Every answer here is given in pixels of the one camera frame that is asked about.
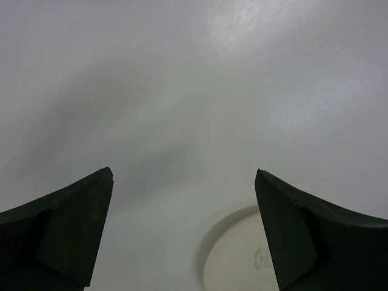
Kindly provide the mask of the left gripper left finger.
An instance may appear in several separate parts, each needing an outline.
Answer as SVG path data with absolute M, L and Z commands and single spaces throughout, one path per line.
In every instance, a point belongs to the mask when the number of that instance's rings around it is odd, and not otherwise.
M 1 213 L 1 290 L 90 286 L 113 192 L 109 167 Z

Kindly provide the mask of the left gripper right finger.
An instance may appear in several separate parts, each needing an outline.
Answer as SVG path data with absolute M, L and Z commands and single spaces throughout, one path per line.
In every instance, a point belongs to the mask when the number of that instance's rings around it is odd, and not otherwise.
M 258 170 L 255 192 L 280 290 L 387 290 L 387 220 Z

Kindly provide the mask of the cream plate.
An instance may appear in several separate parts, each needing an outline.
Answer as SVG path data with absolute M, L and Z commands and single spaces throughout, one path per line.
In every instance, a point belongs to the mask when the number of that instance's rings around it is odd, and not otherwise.
M 258 212 L 232 224 L 215 241 L 204 264 L 206 290 L 278 290 Z

